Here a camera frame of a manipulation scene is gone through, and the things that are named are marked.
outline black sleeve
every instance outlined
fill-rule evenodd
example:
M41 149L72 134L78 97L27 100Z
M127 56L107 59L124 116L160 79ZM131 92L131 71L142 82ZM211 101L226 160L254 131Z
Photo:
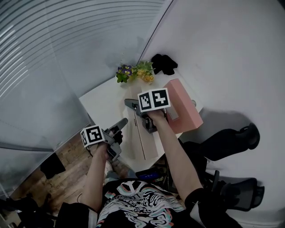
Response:
M58 213L55 228L66 227L95 227L97 213L90 207L81 203L63 203Z
M241 228L237 221L219 207L217 197L203 188L193 191L186 198L185 206L190 217L205 228Z

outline black object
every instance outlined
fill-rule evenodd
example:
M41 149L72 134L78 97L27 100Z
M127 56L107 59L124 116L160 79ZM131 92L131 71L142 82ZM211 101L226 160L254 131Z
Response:
M218 181L219 172L215 172L215 176L207 174L208 180L211 184L205 184L205 189L211 191L220 197L222 206L225 211L227 209L239 210L248 212L252 208L258 207L263 199L265 187L257 186L257 179L248 178L247 180L237 182L239 178L227 178L228 183L225 181Z
M135 175L138 177L138 179L147 181L152 181L162 177L160 171L157 168L151 168L136 172Z
M18 228L53 228L53 220L56 220L57 217L47 214L49 198L50 194L46 196L45 203L41 208L38 207L31 194L19 200L0 199L0 208L9 212L17 210L21 219Z
M283 9L285 9L285 0L278 0Z
M115 142L119 143L119 145L123 142L123 135L122 135L122 131L120 130L119 132L115 133L115 135L113 135L113 139L115 140ZM93 157L89 147L85 147L86 150L88 151L88 153L90 154L91 157ZM116 156L116 152L114 152L112 149L108 148L108 153L112 155L112 158Z
M156 126L153 124L153 120L147 115L146 112L140 110L139 101L135 99L125 99L124 103L129 108L135 110L135 113L142 119L142 126L147 130L148 133L154 133L157 131ZM163 112L165 119L167 120L167 115L163 109L160 109Z
M257 186L255 178L248 178L241 182L238 182L239 179L237 178L227 178L228 182L220 181L219 171L215 171L215 175L206 172L206 158L217 161L247 149L252 150L257 147L259 141L259 131L251 123L239 131L233 129L221 130L202 144L179 142L196 169L204 189L216 194L219 199L219 206L225 211L233 209L247 212L261 204L265 187ZM177 193L176 188L173 187L170 172L167 176L168 181L165 187L168 187L169 191Z
M41 164L41 171L47 179L51 179L54 175L64 172L65 168L57 154L53 153Z
M260 141L260 134L255 124L243 127L239 131L233 129L224 129L214 134L201 144L195 142L183 143L186 151L194 151L204 157L217 161L246 151L253 150Z
M108 144L107 153L110 155L109 160L114 161L118 158L122 152L120 144L122 143L122 132L121 129L128 123L127 118L121 119L119 122L115 123L112 127L103 131L105 141Z
M155 74L162 70L162 72L166 75L173 75L173 69L178 67L178 64L174 62L168 55L156 54L152 57L151 61L153 62L152 67Z

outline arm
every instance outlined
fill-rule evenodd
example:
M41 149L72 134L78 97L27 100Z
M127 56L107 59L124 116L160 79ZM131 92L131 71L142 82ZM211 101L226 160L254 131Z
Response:
M106 143L98 145L92 158L81 199L83 204L93 208L97 212L102 205L105 163L108 159L107 147Z
M160 110L148 112L157 127L170 172L183 201L198 188L202 188L197 172L181 147L176 135L168 125Z

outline wall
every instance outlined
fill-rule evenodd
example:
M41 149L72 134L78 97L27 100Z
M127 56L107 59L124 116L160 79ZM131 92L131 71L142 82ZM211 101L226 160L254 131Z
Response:
M78 97L136 64L171 0L0 1L0 142L56 149Z
M0 154L0 199L5 199L51 152L0 148Z
M196 91L204 125L187 135L203 141L223 128L257 125L261 141L214 162L221 175L256 177L262 204L229 212L246 223L275 225L285 218L285 11L268 0L176 0L145 54L168 54Z

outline person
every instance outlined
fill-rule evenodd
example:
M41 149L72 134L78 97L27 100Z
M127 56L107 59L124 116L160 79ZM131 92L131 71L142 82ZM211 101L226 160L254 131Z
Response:
M63 203L58 227L220 228L241 227L203 189L193 164L159 110L148 112L157 127L170 172L185 207L169 192L139 179L109 181L105 186L107 147L101 143L92 158L81 203Z

